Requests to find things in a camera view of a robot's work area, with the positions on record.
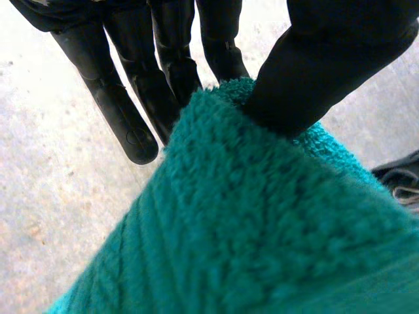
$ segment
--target concrete floor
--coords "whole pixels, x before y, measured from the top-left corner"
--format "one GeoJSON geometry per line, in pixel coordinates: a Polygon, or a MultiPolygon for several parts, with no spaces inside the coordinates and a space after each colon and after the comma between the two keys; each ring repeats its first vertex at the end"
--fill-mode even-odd
{"type": "MultiPolygon", "coordinates": [[[[0,20],[0,313],[37,313],[69,288],[160,159],[130,163],[51,36],[8,1],[0,20]]],[[[284,0],[244,1],[237,43],[253,77],[288,26],[284,0]]],[[[191,48],[214,85],[198,19],[191,48]]],[[[418,85],[416,41],[323,123],[367,167],[402,157],[419,148],[418,85]]]]}

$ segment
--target terry cloth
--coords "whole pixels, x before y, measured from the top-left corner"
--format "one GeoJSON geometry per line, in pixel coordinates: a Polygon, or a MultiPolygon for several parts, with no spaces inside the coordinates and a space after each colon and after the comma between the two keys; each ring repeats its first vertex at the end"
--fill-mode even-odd
{"type": "Polygon", "coordinates": [[[252,123],[252,88],[193,95],[51,313],[418,312],[418,221],[320,124],[291,142],[252,123]]]}

